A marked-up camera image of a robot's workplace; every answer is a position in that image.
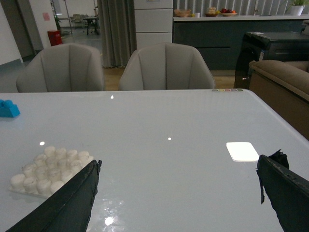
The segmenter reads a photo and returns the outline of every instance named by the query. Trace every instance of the brown sofa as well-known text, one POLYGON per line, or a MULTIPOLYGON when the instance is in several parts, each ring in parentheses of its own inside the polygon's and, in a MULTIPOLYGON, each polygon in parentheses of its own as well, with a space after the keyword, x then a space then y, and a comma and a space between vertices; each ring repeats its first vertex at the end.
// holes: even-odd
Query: brown sofa
POLYGON ((249 90, 309 140, 309 62, 252 61, 249 90))

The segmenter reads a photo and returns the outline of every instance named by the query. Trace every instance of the upholstered chair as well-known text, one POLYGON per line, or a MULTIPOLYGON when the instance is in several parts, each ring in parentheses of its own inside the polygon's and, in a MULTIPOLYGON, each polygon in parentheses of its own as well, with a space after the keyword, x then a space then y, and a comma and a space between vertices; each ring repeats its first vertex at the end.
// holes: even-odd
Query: upholstered chair
POLYGON ((103 91, 100 52, 77 43, 42 50, 16 81, 18 92, 103 91))
POLYGON ((176 43, 136 50, 119 82, 119 90, 208 88, 215 88, 215 80, 200 52, 176 43))

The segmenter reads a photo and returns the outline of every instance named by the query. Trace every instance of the white flower pot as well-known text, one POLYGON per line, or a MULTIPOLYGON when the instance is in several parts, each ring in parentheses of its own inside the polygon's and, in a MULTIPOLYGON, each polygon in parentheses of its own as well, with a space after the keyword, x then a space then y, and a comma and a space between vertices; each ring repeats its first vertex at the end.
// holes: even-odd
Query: white flower pot
POLYGON ((291 15, 301 15, 305 6, 291 6, 291 15))

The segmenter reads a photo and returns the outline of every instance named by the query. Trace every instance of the sofa armrest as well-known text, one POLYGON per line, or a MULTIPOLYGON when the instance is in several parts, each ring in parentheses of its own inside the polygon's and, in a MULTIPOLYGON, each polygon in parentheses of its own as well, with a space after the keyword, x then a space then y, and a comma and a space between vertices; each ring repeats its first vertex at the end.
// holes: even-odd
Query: sofa armrest
POLYGON ((309 73, 278 60, 252 61, 254 72, 289 89, 309 101, 309 73))
POLYGON ((285 63, 292 65, 302 71, 308 72, 309 61, 287 61, 285 63))

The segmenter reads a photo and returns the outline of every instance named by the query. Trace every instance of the gray floor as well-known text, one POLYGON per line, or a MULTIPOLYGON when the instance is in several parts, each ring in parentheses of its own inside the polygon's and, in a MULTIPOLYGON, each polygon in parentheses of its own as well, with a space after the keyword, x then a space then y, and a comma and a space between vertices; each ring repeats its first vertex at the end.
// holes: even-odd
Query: gray floor
MULTIPOLYGON (((62 43, 78 43, 88 46, 96 47, 99 51, 102 51, 101 36, 95 33, 86 34, 87 28, 72 29, 73 33, 65 34, 62 38, 62 43)), ((0 65, 0 93, 16 93, 16 79, 23 73, 25 67, 30 61, 21 63, 19 60, 9 62, 7 64, 0 65)))

